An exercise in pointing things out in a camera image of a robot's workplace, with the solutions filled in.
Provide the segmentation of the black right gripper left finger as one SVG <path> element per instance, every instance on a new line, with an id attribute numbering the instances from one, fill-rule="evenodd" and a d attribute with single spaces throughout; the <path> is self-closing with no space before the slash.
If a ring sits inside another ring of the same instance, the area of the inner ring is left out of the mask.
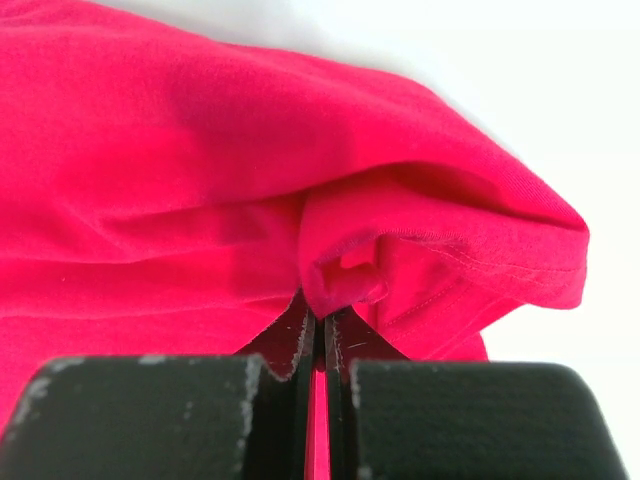
<path id="1" fill-rule="evenodd" d="M 293 306 L 233 356 L 49 363 L 1 440 L 5 479 L 301 479 L 315 319 Z"/>

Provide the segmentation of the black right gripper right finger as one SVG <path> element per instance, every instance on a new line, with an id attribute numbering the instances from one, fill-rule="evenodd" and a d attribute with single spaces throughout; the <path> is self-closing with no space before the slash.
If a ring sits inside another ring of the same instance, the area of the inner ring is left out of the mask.
<path id="1" fill-rule="evenodd" d="M 324 322 L 335 479 L 615 480 L 597 401 L 549 363 L 412 361 L 354 310 Z"/>

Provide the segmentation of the crimson red t shirt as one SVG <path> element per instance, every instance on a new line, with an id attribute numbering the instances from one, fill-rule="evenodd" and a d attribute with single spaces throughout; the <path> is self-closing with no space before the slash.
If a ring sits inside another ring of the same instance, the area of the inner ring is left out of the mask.
<path id="1" fill-rule="evenodd" d="M 486 326 L 579 304 L 588 240 L 412 81 L 87 1 L 1 5 L 2 437 L 53 361 L 233 356 L 299 305 L 301 479 L 335 479 L 327 317 L 412 361 L 488 363 Z"/>

